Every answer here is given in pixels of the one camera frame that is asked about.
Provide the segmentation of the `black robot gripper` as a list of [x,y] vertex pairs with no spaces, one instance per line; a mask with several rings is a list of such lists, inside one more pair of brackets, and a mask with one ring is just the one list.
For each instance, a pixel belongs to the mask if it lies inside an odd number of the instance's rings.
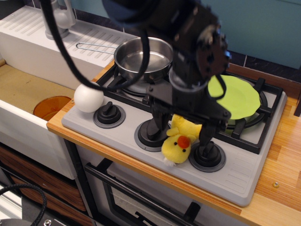
[[209,96],[207,86],[205,82],[188,87],[179,77],[150,85],[146,89],[152,114],[147,126],[148,139],[156,139],[167,128],[171,115],[177,114],[202,124],[199,150],[211,151],[214,147],[211,139],[216,132],[225,131],[231,113]]

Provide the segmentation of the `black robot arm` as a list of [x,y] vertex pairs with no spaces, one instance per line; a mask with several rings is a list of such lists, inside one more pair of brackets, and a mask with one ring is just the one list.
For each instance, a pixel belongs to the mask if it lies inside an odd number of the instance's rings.
[[110,19],[119,26],[160,38],[172,46],[169,83],[150,86],[147,94],[158,130],[169,114],[201,123],[201,148],[213,145],[216,131],[224,130],[230,113],[208,94],[208,82],[219,77],[230,61],[219,19],[198,0],[105,0]]

